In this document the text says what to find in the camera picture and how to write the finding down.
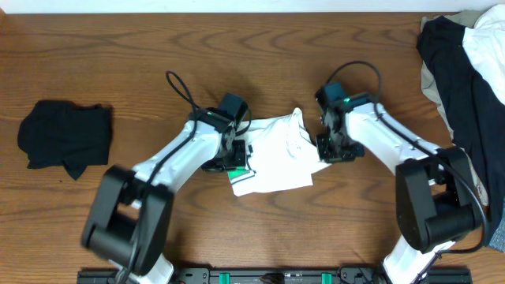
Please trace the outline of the white t-shirt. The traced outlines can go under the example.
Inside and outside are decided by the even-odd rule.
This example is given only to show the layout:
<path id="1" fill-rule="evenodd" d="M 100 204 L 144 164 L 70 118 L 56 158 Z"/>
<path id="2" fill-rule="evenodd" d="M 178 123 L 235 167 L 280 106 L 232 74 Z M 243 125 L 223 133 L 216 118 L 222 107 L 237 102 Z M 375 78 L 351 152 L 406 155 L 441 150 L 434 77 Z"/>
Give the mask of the white t-shirt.
<path id="1" fill-rule="evenodd" d="M 312 185 L 312 175 L 329 167 L 320 160 L 305 128 L 303 113 L 244 121 L 246 164 L 228 173 L 235 196 L 267 193 Z"/>

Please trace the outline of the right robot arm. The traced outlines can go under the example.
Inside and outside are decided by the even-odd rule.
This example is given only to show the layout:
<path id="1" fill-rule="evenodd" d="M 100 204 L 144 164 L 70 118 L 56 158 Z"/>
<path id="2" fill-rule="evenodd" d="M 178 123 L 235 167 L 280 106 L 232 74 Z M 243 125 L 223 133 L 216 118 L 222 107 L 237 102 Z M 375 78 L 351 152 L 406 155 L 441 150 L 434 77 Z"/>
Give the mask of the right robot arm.
<path id="1" fill-rule="evenodd" d="M 396 121 L 368 99 L 318 102 L 327 133 L 317 137 L 326 163 L 350 162 L 365 150 L 395 176 L 396 219 L 401 237 L 368 283 L 461 282 L 465 272 L 433 270 L 453 245 L 486 217 L 471 181 L 469 163 L 457 148 L 441 148 Z"/>

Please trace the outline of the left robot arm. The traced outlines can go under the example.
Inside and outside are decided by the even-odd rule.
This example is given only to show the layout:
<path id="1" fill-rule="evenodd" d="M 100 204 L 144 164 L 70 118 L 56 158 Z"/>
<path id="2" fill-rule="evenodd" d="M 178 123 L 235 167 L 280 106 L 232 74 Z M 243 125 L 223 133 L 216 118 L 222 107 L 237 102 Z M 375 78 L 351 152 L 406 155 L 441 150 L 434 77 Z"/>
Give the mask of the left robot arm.
<path id="1" fill-rule="evenodd" d="M 81 244 L 117 267 L 115 283 L 168 283 L 173 264 L 163 255 L 174 199 L 200 168 L 214 172 L 245 164 L 240 124 L 248 110 L 199 109 L 160 152 L 131 170 L 103 175 Z"/>

